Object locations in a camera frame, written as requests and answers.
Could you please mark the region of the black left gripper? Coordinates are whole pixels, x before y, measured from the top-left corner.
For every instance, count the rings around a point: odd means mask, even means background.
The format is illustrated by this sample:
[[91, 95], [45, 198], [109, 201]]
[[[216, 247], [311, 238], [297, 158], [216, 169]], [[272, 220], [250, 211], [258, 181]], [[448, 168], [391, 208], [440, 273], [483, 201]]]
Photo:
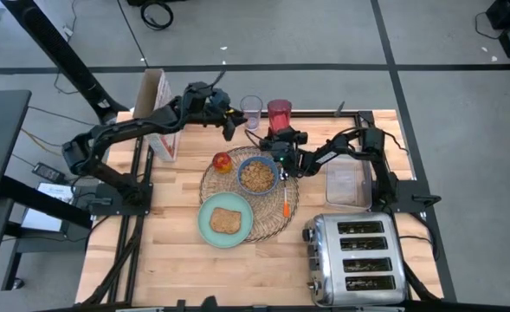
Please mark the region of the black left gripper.
[[246, 123], [243, 111], [231, 106], [229, 95], [202, 81], [190, 83], [182, 98], [184, 124], [223, 125], [223, 137], [231, 141], [235, 127]]

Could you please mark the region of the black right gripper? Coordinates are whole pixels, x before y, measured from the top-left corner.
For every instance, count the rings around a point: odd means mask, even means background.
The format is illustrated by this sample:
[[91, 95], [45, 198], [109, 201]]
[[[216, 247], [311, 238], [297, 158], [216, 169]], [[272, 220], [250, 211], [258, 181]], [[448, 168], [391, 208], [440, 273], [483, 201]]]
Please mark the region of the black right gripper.
[[307, 143], [308, 135], [292, 127], [289, 130], [290, 132], [282, 132], [280, 129], [275, 133], [269, 133], [268, 136], [259, 139], [259, 148], [269, 152], [289, 177], [302, 178], [304, 173], [300, 169], [302, 151], [299, 145]]

